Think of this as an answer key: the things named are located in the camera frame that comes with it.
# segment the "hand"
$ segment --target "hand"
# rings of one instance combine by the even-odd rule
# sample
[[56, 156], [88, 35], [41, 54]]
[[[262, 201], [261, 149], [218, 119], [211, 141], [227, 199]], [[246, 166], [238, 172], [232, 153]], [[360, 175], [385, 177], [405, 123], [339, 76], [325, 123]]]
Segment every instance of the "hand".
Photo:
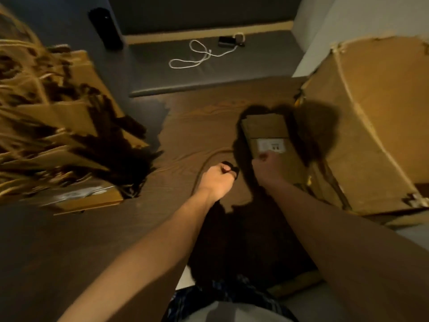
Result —
[[222, 163], [217, 164], [210, 167], [208, 171], [202, 175], [197, 191], [208, 190], [209, 196], [213, 202], [216, 202], [231, 190], [236, 176], [236, 173], [231, 171], [228, 165]]
[[282, 161], [277, 152], [261, 153], [259, 158], [252, 160], [252, 166], [259, 185], [265, 189], [283, 180]]

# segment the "open cardboard box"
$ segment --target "open cardboard box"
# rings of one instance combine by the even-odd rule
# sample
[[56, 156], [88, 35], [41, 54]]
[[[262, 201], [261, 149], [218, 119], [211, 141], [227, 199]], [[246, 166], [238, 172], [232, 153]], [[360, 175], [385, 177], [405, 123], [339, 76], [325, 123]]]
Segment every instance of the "open cardboard box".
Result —
[[[294, 116], [319, 199], [360, 215], [428, 205], [428, 49], [417, 37], [341, 43], [303, 85]], [[294, 149], [277, 129], [252, 137], [283, 138], [285, 168], [301, 170], [290, 165]]]

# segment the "charging cable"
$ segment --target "charging cable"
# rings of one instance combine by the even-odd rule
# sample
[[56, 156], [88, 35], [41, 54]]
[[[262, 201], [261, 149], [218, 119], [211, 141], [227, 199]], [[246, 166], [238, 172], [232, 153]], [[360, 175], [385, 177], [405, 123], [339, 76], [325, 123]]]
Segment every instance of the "charging cable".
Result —
[[[242, 32], [238, 32], [238, 33], [236, 33], [236, 34], [234, 34], [234, 38], [235, 38], [235, 36], [236, 35], [241, 35], [241, 36], [243, 36], [243, 41], [242, 41], [242, 43], [244, 43], [244, 41], [246, 40], [246, 37], [244, 36], [244, 34], [242, 33]], [[203, 51], [197, 51], [196, 49], [194, 49], [193, 47], [192, 47], [192, 43], [194, 43], [194, 42], [196, 42], [196, 43], [198, 43], [198, 44], [200, 44], [203, 48], [204, 48], [204, 50]], [[232, 49], [232, 50], [229, 50], [229, 51], [226, 51], [225, 53], [222, 53], [222, 54], [218, 54], [218, 55], [216, 55], [216, 54], [212, 54], [212, 50], [208, 50], [207, 48], [206, 48], [206, 46], [203, 44], [203, 43], [201, 43], [200, 41], [197, 41], [196, 39], [193, 39], [193, 40], [191, 40], [190, 42], [189, 42], [189, 48], [191, 49], [191, 51], [193, 51], [193, 52], [196, 52], [196, 53], [203, 53], [204, 54], [204, 56], [202, 57], [202, 59], [201, 60], [199, 60], [199, 61], [191, 61], [191, 60], [184, 60], [184, 59], [171, 59], [170, 61], [169, 61], [169, 63], [168, 63], [168, 65], [169, 65], [169, 67], [170, 68], [172, 68], [172, 69], [187, 69], [187, 68], [193, 68], [193, 67], [195, 67], [195, 66], [199, 66], [201, 63], [203, 63], [204, 61], [206, 61], [206, 60], [208, 60], [208, 59], [210, 59], [210, 57], [212, 57], [212, 56], [214, 56], [214, 57], [221, 57], [221, 56], [224, 56], [225, 54], [228, 54], [228, 53], [232, 53], [233, 51], [235, 51], [236, 49], [237, 49], [237, 47], [238, 47], [238, 45], [235, 45], [234, 46], [234, 48]], [[191, 64], [191, 65], [189, 65], [189, 66], [173, 66], [173, 62], [174, 61], [179, 61], [179, 62], [185, 62], [185, 63], [194, 63], [194, 64]]]

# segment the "wooden floor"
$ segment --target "wooden floor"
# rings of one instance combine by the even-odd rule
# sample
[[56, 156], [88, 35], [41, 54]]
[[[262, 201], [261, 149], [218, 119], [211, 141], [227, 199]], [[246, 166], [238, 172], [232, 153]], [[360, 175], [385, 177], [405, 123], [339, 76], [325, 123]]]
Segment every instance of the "wooden floor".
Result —
[[139, 198], [54, 217], [17, 205], [0, 211], [2, 320], [55, 321], [115, 256], [190, 196], [202, 166], [224, 160], [242, 171], [204, 223], [189, 262], [196, 281], [242, 273], [269, 287], [312, 270], [279, 209], [257, 186], [239, 129], [246, 114], [283, 112], [302, 83], [269, 78], [135, 99], [129, 114], [145, 123], [155, 144], [160, 131], [163, 151]]

